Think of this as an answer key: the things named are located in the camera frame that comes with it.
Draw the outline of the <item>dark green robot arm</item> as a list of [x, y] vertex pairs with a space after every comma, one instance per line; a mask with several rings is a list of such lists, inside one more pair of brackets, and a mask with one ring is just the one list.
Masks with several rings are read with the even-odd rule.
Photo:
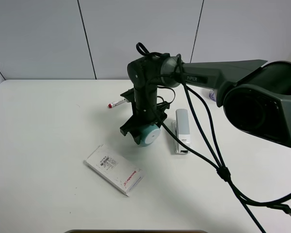
[[133, 115], [120, 127], [140, 143], [141, 129], [166, 119], [168, 105], [157, 104], [158, 86], [184, 83], [212, 89], [216, 104], [229, 122], [256, 137], [291, 148], [291, 63], [246, 60], [209, 63], [177, 63], [175, 56], [143, 54], [127, 67], [133, 88], [123, 97]]

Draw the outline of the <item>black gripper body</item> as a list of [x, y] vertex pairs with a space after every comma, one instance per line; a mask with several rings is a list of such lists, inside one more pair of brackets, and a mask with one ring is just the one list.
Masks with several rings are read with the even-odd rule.
[[153, 113], [153, 110], [150, 108], [138, 110], [136, 103], [132, 103], [131, 106], [133, 115], [130, 119], [134, 125], [144, 126], [156, 124], [158, 127], [160, 127], [162, 122], [164, 122], [167, 118], [167, 114], [165, 113], [165, 110], [167, 109], [166, 102], [158, 103], [156, 106], [155, 113], [159, 116], [160, 120], [158, 120], [156, 115]]

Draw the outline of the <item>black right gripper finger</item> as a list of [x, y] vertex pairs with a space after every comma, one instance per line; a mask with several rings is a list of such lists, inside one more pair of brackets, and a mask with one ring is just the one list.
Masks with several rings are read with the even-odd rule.
[[120, 127], [120, 132], [123, 136], [126, 136], [130, 133], [133, 137], [135, 137], [138, 133], [138, 121], [136, 116], [131, 116], [127, 122]]

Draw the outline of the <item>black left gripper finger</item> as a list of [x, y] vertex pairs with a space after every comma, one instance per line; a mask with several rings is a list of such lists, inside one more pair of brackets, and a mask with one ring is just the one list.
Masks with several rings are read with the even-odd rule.
[[130, 131], [131, 136], [133, 137], [134, 142], [137, 145], [143, 144], [143, 134], [142, 134], [142, 128], [134, 129]]

